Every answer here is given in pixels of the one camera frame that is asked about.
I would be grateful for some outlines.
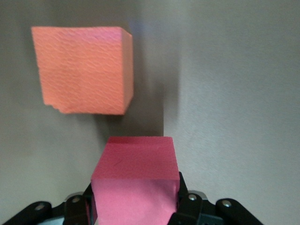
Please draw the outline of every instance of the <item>orange foam cube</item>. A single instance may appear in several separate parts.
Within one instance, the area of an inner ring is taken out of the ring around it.
[[[32,27],[45,105],[125,114],[133,97],[132,36],[120,27]]]

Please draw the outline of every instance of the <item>foam cube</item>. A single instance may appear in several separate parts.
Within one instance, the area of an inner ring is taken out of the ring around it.
[[[111,137],[91,177],[101,225],[166,225],[180,177],[170,137]]]
[[[133,97],[132,36],[120,27],[32,27],[45,105],[123,115]]]

